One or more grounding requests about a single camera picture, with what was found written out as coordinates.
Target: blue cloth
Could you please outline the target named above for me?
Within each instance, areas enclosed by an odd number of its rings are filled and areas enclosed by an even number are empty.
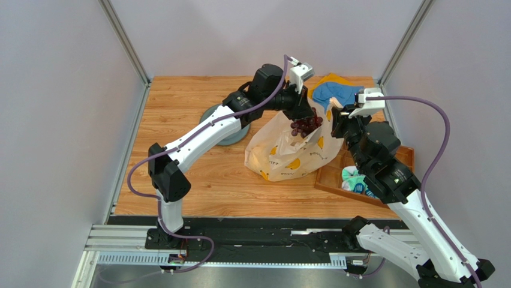
[[[363,86],[348,86],[336,82],[325,82],[314,90],[312,99],[324,107],[324,112],[330,104],[330,98],[335,97],[343,106],[355,103],[355,93],[358,93]]]

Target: wooden table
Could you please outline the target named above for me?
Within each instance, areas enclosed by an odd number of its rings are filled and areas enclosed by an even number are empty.
[[[148,156],[148,148],[172,142],[198,123],[202,113],[252,76],[156,77],[149,93],[128,170]],[[313,87],[321,77],[306,82]],[[355,85],[374,87],[370,77],[346,77]],[[183,214],[192,216],[396,218],[386,208],[369,205],[314,188],[316,173],[300,179],[268,182],[244,166],[245,147],[252,136],[275,116],[267,111],[252,123],[247,137],[235,145],[216,146],[205,153],[186,176],[192,189],[184,198]],[[147,165],[133,175],[138,191],[154,193]],[[155,215],[154,199],[142,198],[122,186],[116,214]]]

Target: plastic bag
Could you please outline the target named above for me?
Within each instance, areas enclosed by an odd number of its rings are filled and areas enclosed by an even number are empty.
[[[331,105],[325,115],[321,105],[312,100],[309,104],[323,117],[321,127],[306,138],[293,137],[292,121],[279,112],[250,140],[245,149],[245,166],[268,181],[282,181],[303,177],[332,161],[343,139],[330,135]]]

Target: white wall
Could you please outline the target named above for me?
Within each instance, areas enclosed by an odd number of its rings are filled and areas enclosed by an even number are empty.
[[[421,0],[112,0],[152,76],[253,75],[282,55],[380,77]]]
[[[495,265],[484,287],[509,286],[510,14],[509,1],[437,1],[386,87],[388,95],[422,97],[449,115],[449,145],[426,190],[465,246]],[[390,106],[403,144],[416,148],[422,176],[440,146],[443,121],[420,104]]]
[[[143,87],[101,6],[0,4],[0,287],[69,287]]]

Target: wooden tray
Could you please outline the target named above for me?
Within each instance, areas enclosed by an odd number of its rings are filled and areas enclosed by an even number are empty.
[[[413,148],[401,146],[396,153],[396,158],[403,164],[408,166],[412,172],[414,172],[414,152]],[[380,207],[388,208],[386,204],[383,204],[379,199],[375,199],[366,195],[357,194],[352,191],[346,191],[341,188],[342,184],[342,169],[346,166],[354,166],[355,163],[351,157],[350,151],[348,151],[345,144],[342,145],[341,150],[337,157],[335,157],[330,163],[319,168],[316,177],[314,188],[327,191],[340,196],[348,197],[354,200],[363,201]]]

